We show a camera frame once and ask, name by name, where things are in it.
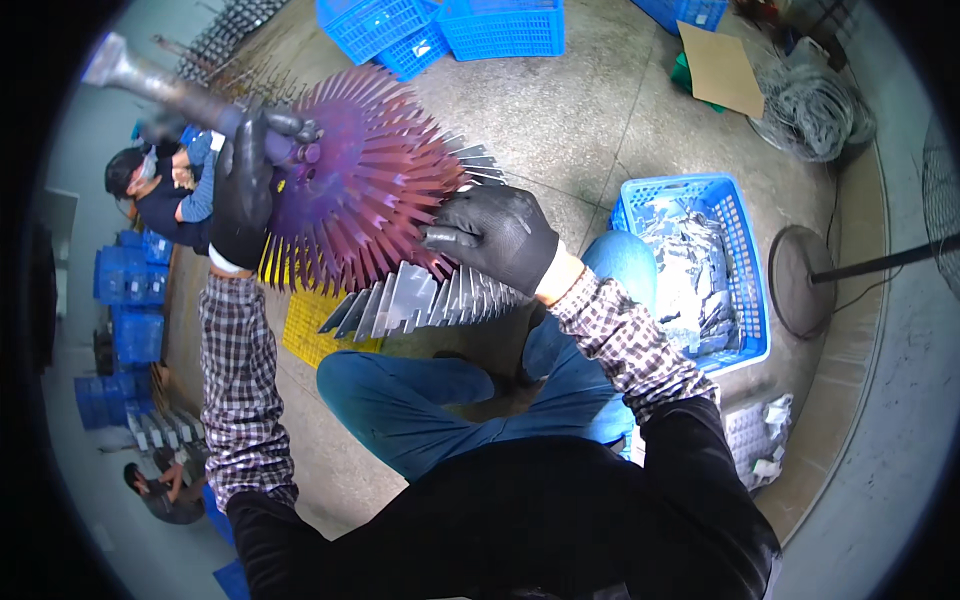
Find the purple radial heat sink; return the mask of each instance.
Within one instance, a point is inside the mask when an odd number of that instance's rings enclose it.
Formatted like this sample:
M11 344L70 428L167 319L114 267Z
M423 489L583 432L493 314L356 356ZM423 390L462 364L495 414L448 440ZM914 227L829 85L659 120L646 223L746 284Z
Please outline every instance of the purple radial heat sink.
M443 281L453 263L420 245L417 227L469 180L440 128L407 84L381 66L337 73L300 97L293 112L323 136L300 147L271 180L274 213L260 278L282 291L337 295L395 273L400 261Z

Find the blue jeans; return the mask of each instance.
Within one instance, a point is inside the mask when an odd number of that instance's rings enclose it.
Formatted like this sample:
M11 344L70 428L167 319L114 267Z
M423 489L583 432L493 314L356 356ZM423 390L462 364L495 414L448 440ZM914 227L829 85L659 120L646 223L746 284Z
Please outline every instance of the blue jeans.
M584 263L600 277L620 281L634 301L652 309L657 263L639 238L608 231L594 240ZM625 439L629 458L633 412L603 370L561 333L548 314L527 337L523 367L547 376L529 410L515 417L469 422L445 404L493 395L490 377L459 358L414 359L344 350L317 368L317 389L337 419L381 461L415 481L443 459L490 442L543 435L575 435L601 444Z

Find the knee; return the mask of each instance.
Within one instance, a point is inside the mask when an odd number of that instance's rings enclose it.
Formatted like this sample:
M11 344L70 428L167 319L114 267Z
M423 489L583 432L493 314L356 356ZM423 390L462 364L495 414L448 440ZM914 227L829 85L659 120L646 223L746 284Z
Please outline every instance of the knee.
M629 231L611 229L593 240L593 243L584 252L584 263L589 265L593 259L600 262L610 257L636 259L645 258L648 255L653 258L653 251L643 240Z
M584 252L584 264L600 277L612 277L630 296L648 303L657 286L657 260L647 244L629 231L607 231Z
M350 396L356 373L364 362L361 352L339 350L317 366L317 392L327 404Z

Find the concrete floor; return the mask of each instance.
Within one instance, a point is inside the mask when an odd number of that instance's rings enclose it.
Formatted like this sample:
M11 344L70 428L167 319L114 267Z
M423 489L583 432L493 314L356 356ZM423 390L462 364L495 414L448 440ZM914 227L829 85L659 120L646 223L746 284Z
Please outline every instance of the concrete floor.
M727 171L736 177L764 261L777 231L787 225L825 231L834 198L827 168L776 150L742 115L717 114L674 86L669 74L682 51L678 38L630 0L567 0L564 6L563 56L472 62L447 56L412 85L427 112L470 141L485 142L509 183L537 196L569 249L582 252L603 233L625 180L682 173ZM731 13L720 31L744 38L755 63L769 59L769 41ZM309 0L292 0L249 40L242 60L274 62L300 83L350 66L317 29ZM206 264L181 252L171 277L168 362L181 401L196 407L203 398L196 297ZM279 339L289 298L272 291L268 298ZM518 311L486 325L423 328L390 338L383 351L425 357L457 349L487 369L510 372L527 314ZM775 315L771 319L770 357L717 379L725 406L783 392L796 396L795 410L802 406L822 343L796 342ZM313 370L283 347L278 353L276 384L297 464L298 510L323 533L340 535L372 517L405 482L332 416L316 392Z

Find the cardboard sheet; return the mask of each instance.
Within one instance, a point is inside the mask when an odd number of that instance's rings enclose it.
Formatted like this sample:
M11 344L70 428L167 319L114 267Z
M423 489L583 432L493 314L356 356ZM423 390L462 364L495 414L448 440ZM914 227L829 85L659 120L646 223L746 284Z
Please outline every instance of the cardboard sheet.
M693 80L693 97L748 116L763 116L763 94L738 37L677 21Z

